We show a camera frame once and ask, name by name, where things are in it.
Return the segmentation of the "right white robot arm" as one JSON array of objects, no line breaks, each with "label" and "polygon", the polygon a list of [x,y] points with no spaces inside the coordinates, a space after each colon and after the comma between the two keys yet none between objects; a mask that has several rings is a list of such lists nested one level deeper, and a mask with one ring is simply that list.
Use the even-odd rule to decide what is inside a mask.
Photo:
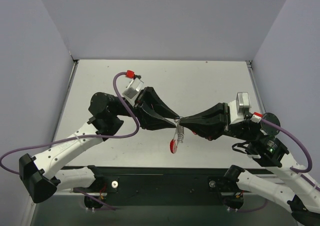
[{"label": "right white robot arm", "polygon": [[179,124],[209,141],[221,136],[238,140],[231,148],[245,154],[259,166],[276,175],[283,184],[276,184],[231,165],[223,183],[241,191],[251,192],[286,209],[304,226],[320,224],[320,185],[308,174],[312,167],[297,163],[289,149],[276,137],[285,131],[272,113],[251,113],[248,102],[234,100],[218,103],[201,113],[183,117]]}]

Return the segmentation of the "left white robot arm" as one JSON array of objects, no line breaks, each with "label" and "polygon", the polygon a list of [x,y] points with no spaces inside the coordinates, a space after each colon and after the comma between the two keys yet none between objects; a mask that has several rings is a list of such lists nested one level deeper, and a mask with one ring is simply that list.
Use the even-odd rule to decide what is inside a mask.
[{"label": "left white robot arm", "polygon": [[60,190],[88,188],[101,189],[103,176],[95,166],[64,169],[73,159],[88,149],[115,139],[124,124],[120,116],[132,117],[140,129],[155,131],[176,128],[171,122],[178,114],[157,95],[153,87],[146,87],[131,105],[125,98],[97,92],[88,108],[91,118],[74,134],[55,146],[34,156],[26,153],[18,161],[19,178],[34,203],[42,203]]}]

